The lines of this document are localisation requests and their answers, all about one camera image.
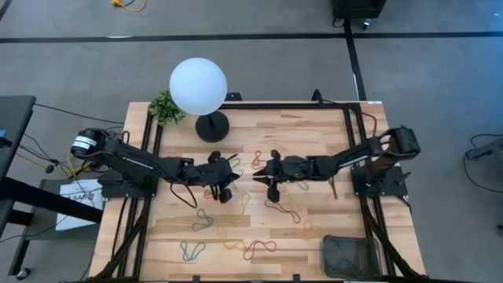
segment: black desk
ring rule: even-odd
[[[55,192],[35,188],[6,177],[28,126],[34,104],[35,97],[32,96],[0,97],[0,130],[5,130],[3,138],[7,140],[4,140],[3,145],[0,146],[0,235],[3,234],[8,222],[25,225],[27,229],[25,229],[24,235],[29,231],[28,228],[34,219],[34,213],[33,211],[30,213],[13,209],[16,201],[99,223],[103,213],[99,209],[62,197]],[[17,263],[22,263],[24,253],[28,248],[28,244],[23,245],[24,241],[27,240],[22,237],[20,249],[18,248],[9,275],[16,275],[20,270],[20,265]]]

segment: black mesh basket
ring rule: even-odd
[[[326,235],[321,242],[321,265],[331,278],[380,280],[378,258],[374,238]]]

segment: white spherical lamp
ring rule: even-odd
[[[201,116],[196,132],[204,141],[218,142],[229,133],[229,120],[216,111],[226,99],[227,81],[215,63],[204,58],[183,61],[171,73],[170,92],[182,111]]]

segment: wooden table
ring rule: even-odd
[[[125,130],[130,132],[130,144],[141,145],[147,116],[148,103],[134,102],[129,106]],[[282,184],[280,203],[287,209],[296,210],[301,222],[295,224],[290,214],[282,214],[264,206],[266,186],[252,181],[252,161],[255,151],[264,153],[261,159],[270,159],[271,149],[287,155],[333,155],[349,148],[347,131],[341,110],[222,110],[230,122],[229,135],[215,144],[200,140],[194,128],[196,116],[185,117],[178,125],[165,127],[160,156],[190,157],[196,164],[207,162],[208,155],[219,150],[223,156],[238,153],[240,164],[235,172],[244,173],[231,186],[233,199],[227,204],[204,198],[204,189],[192,188],[199,208],[213,217],[213,227],[193,232],[192,224],[202,222],[196,210],[174,197],[166,182],[161,181],[157,196],[152,201],[145,252],[141,265],[143,281],[192,280],[291,280],[300,274],[303,280],[330,279],[321,271],[320,240],[326,234],[344,237],[364,237],[362,214],[357,197],[353,194],[349,170],[336,175],[338,199],[335,200],[327,182],[308,182],[309,190],[301,190],[295,184]],[[382,104],[362,102],[362,111],[378,119],[377,133],[388,128]],[[373,121],[364,116],[367,135],[371,135]],[[152,127],[149,143],[152,149],[155,127]],[[176,186],[175,191],[191,200],[185,188]],[[251,198],[243,215],[240,202],[244,193]],[[416,234],[409,209],[395,197],[381,197],[387,231],[394,246],[417,272],[424,267],[417,245]],[[97,274],[110,260],[119,211],[123,200],[107,202],[101,229],[94,250],[90,276]],[[124,212],[119,243],[123,239],[127,209]],[[310,220],[313,230],[303,237],[303,225]],[[226,229],[228,245],[244,241],[249,246],[254,240],[277,243],[276,252],[268,252],[258,245],[252,260],[243,258],[239,249],[227,250],[222,246],[218,232]],[[190,262],[182,259],[180,242],[187,241],[189,254],[198,242],[206,248]],[[136,243],[131,245],[126,275],[131,274]],[[384,261],[380,262],[384,273]]]

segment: potted plant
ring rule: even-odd
[[[174,103],[169,90],[161,90],[150,103],[149,112],[157,118],[159,126],[178,123],[184,116],[182,110]]]

